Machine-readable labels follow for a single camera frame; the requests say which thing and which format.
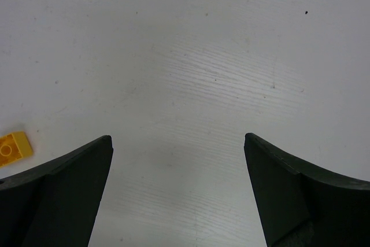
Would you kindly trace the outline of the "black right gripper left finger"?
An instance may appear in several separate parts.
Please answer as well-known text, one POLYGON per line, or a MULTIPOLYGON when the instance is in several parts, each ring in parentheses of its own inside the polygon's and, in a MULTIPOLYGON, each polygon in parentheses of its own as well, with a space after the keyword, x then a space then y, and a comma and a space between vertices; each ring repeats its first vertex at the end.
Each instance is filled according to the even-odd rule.
POLYGON ((113 157, 104 135, 1 179, 1 246, 88 246, 113 157))

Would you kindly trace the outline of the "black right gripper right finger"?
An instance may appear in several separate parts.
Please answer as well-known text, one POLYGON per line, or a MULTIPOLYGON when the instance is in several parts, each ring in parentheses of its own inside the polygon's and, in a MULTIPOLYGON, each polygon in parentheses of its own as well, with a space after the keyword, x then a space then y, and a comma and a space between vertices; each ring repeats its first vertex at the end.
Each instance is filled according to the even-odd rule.
POLYGON ((245 135, 245 157, 267 246, 369 246, 369 182, 245 135))

